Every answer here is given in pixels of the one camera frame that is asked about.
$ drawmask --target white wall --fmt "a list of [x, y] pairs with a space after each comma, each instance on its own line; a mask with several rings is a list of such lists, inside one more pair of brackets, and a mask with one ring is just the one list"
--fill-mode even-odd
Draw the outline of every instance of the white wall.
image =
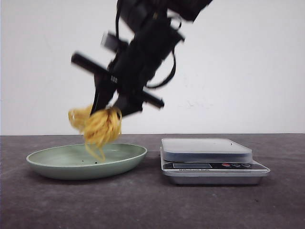
[[[75, 50], [104, 66], [113, 0], [1, 1], [1, 134], [77, 134], [67, 111], [94, 96]], [[184, 23], [177, 72], [123, 133], [305, 133], [305, 1], [214, 0]], [[133, 34], [121, 23], [121, 36]], [[153, 82], [172, 67], [168, 58]]]

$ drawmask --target cable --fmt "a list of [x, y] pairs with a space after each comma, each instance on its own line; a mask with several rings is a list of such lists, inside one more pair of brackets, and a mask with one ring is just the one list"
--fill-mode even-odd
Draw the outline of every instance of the cable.
[[156, 85], [146, 85], [145, 87], [150, 88], [150, 89], [156, 89], [158, 87], [162, 87], [162, 86], [166, 85], [173, 78], [173, 76], [176, 73], [176, 56], [175, 56], [174, 50], [172, 51], [172, 54], [173, 54], [173, 68], [172, 68], [170, 74], [161, 83], [156, 84]]
[[122, 0], [118, 0], [118, 9], [116, 11], [116, 16], [115, 16], [115, 37], [119, 41], [119, 19], [120, 19], [120, 13], [122, 9]]

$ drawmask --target green plate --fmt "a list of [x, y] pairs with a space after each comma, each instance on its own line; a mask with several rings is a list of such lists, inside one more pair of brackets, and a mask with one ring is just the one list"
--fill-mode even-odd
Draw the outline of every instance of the green plate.
[[40, 150], [27, 156], [30, 167], [38, 174], [61, 180], [85, 180], [109, 177], [136, 167], [147, 149], [130, 144], [106, 144], [106, 157], [99, 162], [85, 149], [84, 144], [59, 146]]

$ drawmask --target digital kitchen scale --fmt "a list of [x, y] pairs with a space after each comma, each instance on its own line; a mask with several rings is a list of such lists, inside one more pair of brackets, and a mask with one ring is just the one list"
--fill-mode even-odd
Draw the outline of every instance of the digital kitchen scale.
[[251, 149], [222, 138], [162, 139], [161, 170], [182, 185], [255, 185], [270, 173]]

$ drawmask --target spaghetti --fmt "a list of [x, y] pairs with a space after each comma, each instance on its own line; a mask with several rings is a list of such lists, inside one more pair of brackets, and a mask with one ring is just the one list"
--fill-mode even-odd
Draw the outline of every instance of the spaghetti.
[[117, 107], [99, 110], [90, 115], [92, 105], [83, 109], [72, 109], [68, 113], [71, 125], [84, 134], [88, 153], [99, 161], [105, 160], [102, 147], [118, 138], [121, 133], [122, 113]]

